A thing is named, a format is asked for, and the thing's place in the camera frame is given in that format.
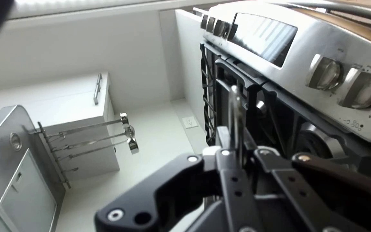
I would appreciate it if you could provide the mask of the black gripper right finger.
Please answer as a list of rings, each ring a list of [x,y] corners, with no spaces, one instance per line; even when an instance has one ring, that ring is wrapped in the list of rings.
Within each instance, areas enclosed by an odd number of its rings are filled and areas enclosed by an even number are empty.
[[[265,145],[253,159],[277,185],[293,230],[371,232],[371,177],[306,152],[286,159]]]

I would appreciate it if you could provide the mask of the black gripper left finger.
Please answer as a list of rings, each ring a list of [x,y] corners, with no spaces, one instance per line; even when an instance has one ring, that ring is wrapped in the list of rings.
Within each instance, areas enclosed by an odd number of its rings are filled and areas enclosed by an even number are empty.
[[[96,232],[165,232],[205,197],[219,196],[190,232],[261,232],[263,223],[235,152],[180,154],[94,215]]]

